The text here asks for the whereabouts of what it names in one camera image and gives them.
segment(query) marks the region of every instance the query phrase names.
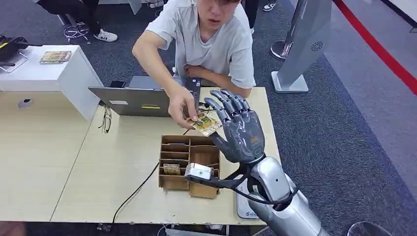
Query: man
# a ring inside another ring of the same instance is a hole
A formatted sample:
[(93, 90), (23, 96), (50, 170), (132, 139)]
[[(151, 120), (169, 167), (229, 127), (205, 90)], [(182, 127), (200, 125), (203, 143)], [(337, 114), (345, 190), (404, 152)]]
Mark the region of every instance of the man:
[(252, 34), (240, 0), (169, 0), (133, 47), (143, 69), (166, 91), (172, 118), (191, 128), (183, 107), (197, 120), (194, 98), (173, 80), (158, 48), (176, 41), (175, 66), (180, 76), (200, 77), (247, 97), (255, 86)]
[(76, 21), (84, 22), (94, 37), (106, 42), (114, 42), (117, 35), (104, 31), (94, 18), (94, 12), (99, 0), (32, 0), (51, 14), (69, 14)]

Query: power strip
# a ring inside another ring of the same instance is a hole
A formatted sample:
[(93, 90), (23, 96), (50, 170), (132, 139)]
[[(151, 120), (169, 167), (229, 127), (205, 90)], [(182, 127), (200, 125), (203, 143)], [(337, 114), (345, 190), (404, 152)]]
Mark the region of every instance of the power strip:
[(150, 8), (160, 7), (164, 5), (164, 0), (157, 0), (157, 2), (149, 3)]

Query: white sneaker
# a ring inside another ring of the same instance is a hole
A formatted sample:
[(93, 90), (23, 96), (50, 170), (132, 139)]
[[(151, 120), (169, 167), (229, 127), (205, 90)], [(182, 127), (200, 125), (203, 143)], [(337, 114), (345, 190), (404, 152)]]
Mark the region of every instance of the white sneaker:
[(103, 40), (106, 42), (114, 42), (117, 40), (117, 35), (114, 33), (106, 32), (103, 29), (100, 30), (99, 34), (94, 34), (94, 37), (99, 40)]
[(268, 2), (268, 4), (266, 4), (264, 6), (264, 8), (262, 10), (263, 11), (272, 11), (272, 9), (275, 7), (275, 5), (276, 5), (275, 1), (274, 2), (270, 1), (270, 2)]

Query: gray carpet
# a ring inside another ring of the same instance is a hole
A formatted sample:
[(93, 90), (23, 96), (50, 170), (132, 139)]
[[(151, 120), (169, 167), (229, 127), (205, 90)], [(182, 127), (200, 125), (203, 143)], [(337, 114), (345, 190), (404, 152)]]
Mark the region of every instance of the gray carpet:
[[(327, 59), (320, 57), (304, 74), (309, 93), (281, 95), (273, 91), (270, 72), (277, 70), (280, 62), (272, 59), (268, 51), (272, 42), (284, 38), (291, 20), (291, 7), (286, 1), (278, 1), (269, 13), (259, 9), (253, 35), (255, 79), (258, 86), (267, 90), (285, 171), (300, 186), (332, 236), (345, 235), (351, 224), (361, 220), (378, 223), (396, 236), (416, 235), (415, 200)], [(34, 43), (66, 43), (56, 16), (48, 15), (29, 0), (2, 4), (0, 33), (25, 36)], [(154, 18), (154, 12), (143, 7), (133, 16), (129, 6), (99, 7), (99, 21), (106, 30), (118, 34), (119, 40), (105, 43), (91, 39), (91, 45), (83, 40), (77, 42), (105, 85), (111, 80), (128, 82), (142, 72), (131, 48), (147, 22)], [(272, 28), (270, 22), (278, 23), (279, 28)], [(174, 49), (162, 52), (162, 56), (165, 61), (172, 61)], [(156, 235), (160, 228), (117, 227), (120, 230), (113, 235)], [(245, 229), (233, 228), (232, 235), (247, 235)], [(90, 224), (50, 223), (31, 223), (28, 233), (99, 234)]]

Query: man's left arm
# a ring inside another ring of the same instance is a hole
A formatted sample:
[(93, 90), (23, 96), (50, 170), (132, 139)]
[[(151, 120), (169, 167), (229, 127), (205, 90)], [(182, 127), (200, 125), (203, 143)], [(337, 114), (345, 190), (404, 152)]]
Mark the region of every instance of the man's left arm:
[(230, 77), (217, 74), (201, 66), (186, 65), (184, 70), (190, 77), (200, 77), (233, 93), (248, 97), (256, 85), (253, 70), (252, 36), (249, 34), (235, 38), (231, 52)]
[(215, 83), (223, 89), (227, 89), (232, 93), (248, 97), (252, 88), (241, 88), (232, 83), (232, 78), (226, 75), (217, 74), (211, 70), (207, 70), (202, 66), (186, 65), (184, 70), (190, 77), (199, 77)]

